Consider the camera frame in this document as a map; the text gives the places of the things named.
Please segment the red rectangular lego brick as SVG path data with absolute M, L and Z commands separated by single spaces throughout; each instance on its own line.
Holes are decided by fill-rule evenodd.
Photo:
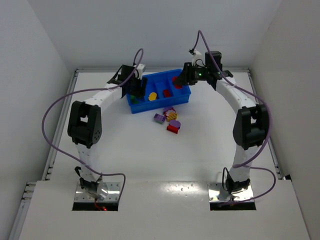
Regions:
M 172 95 L 171 95 L 171 93 L 170 93 L 170 91 L 168 89 L 164 89 L 163 90 L 163 96 L 165 98 L 170 98 Z

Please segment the green half-round lego block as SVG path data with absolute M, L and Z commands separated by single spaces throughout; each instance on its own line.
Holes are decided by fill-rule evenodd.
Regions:
M 138 99 L 136 99 L 136 98 L 132 98 L 130 101 L 131 101 L 131 103 L 132 103 L 133 105 L 139 104 L 139 101 L 138 101 Z

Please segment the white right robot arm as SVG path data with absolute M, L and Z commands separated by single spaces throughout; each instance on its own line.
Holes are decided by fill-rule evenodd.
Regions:
M 232 135 L 236 143 L 232 167 L 227 171 L 222 187 L 229 194 L 246 190 L 250 184 L 250 167 L 258 155 L 269 131 L 269 114 L 264 104 L 259 104 L 240 89 L 234 75 L 222 70 L 219 51 L 207 51 L 203 65 L 202 55 L 196 49 L 189 50 L 192 61 L 183 65 L 182 72 L 173 81 L 174 85 L 193 86 L 206 81 L 231 106 L 236 114 Z

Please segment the purple lego brick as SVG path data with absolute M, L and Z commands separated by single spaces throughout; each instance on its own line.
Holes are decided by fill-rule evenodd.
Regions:
M 153 120 L 156 123 L 163 124 L 166 121 L 166 117 L 164 115 L 156 113 L 153 117 Z

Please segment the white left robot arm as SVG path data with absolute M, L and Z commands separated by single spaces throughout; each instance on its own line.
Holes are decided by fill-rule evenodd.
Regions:
M 102 113 L 125 95 L 141 98 L 146 94 L 148 80 L 143 76 L 145 69 L 141 63 L 122 65 L 104 85 L 104 90 L 71 105 L 67 134 L 76 146 L 81 163 L 75 171 L 80 187 L 95 200 L 104 200 L 108 195 L 103 174 L 93 170 L 98 160 L 97 143 L 102 137 Z

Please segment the yellow rounded lego block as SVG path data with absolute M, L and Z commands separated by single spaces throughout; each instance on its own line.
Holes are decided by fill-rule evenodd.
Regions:
M 150 102 L 155 101 L 158 99 L 158 94 L 156 92 L 151 92 L 148 96 L 148 100 Z

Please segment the red scalloped lego block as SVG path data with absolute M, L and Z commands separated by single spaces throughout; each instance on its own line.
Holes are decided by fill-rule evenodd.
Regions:
M 178 83 L 177 78 L 178 78 L 177 76 L 174 76 L 174 77 L 172 78 L 172 85 L 174 86 L 175 89 L 180 90 L 180 89 L 183 88 L 183 86 Z

